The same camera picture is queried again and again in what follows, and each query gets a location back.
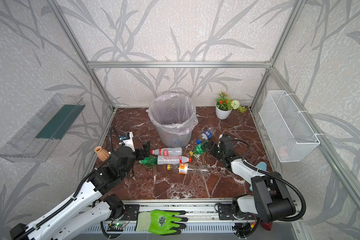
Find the green bottle yellow cap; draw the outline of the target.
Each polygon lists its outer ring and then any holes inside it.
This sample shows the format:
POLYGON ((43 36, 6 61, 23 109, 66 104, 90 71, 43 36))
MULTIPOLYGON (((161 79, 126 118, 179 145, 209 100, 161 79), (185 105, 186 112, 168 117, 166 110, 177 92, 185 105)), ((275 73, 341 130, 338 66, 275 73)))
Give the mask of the green bottle yellow cap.
POLYGON ((156 156, 150 155, 143 160, 139 160, 139 163, 148 167, 153 167, 158 164, 158 158, 156 156))
POLYGON ((197 140, 197 145, 189 151, 191 157, 199 158, 202 154, 207 152, 207 146, 210 141, 197 140))

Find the white bottle red label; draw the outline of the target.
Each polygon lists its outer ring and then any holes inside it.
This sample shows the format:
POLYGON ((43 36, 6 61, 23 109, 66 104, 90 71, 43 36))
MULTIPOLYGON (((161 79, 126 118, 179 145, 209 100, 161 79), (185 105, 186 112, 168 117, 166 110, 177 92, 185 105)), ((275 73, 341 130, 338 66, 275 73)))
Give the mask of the white bottle red label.
POLYGON ((158 156, 158 165, 178 165, 183 163, 191 163, 192 158, 185 156, 158 156))

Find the white bottle red cap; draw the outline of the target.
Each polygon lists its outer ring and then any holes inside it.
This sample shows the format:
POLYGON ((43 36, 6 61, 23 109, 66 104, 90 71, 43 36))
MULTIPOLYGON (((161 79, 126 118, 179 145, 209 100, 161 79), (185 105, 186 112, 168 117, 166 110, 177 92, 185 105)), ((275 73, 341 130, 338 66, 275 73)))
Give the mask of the white bottle red cap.
POLYGON ((151 155, 154 156, 181 156, 182 154, 183 154, 183 149, 180 147, 151 150, 151 155))

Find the clear bottle orange label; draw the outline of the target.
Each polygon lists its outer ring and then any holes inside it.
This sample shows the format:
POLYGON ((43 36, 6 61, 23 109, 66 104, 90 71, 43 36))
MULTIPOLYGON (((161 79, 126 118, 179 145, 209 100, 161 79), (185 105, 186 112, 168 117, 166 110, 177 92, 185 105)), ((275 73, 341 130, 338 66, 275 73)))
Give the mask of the clear bottle orange label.
POLYGON ((181 175, 199 175, 199 176, 208 176, 210 174, 210 169, 205 165, 194 165, 194 164, 178 164, 178 165, 167 165, 167 170, 181 175))

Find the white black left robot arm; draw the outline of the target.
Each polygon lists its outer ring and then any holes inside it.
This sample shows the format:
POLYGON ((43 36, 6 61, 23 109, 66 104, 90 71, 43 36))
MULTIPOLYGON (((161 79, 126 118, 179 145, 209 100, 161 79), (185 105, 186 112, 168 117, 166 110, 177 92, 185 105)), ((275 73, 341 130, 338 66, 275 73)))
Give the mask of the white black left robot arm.
POLYGON ((37 220, 13 227, 10 231, 11 239, 71 240, 96 223, 109 218, 121 218, 126 207, 116 195, 104 198, 83 214, 81 211, 119 184, 129 174, 136 160, 149 157, 150 146, 150 142, 146 142, 137 150, 128 145, 119 147, 103 164, 80 181, 71 196, 37 220))

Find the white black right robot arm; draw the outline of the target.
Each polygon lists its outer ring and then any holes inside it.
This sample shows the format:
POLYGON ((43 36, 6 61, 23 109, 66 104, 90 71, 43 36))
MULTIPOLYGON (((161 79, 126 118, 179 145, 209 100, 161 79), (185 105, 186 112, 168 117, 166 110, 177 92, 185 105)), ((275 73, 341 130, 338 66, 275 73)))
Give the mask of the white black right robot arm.
POLYGON ((237 198, 234 206, 242 213, 257 215, 265 223, 298 220, 301 216, 296 214, 289 189, 295 192, 298 190, 285 181, 279 173, 261 170, 245 160, 244 156, 237 155, 234 142, 243 141, 224 134, 220 137, 219 143, 205 142, 207 153, 218 159, 232 173, 250 183, 252 187, 253 196, 237 198))

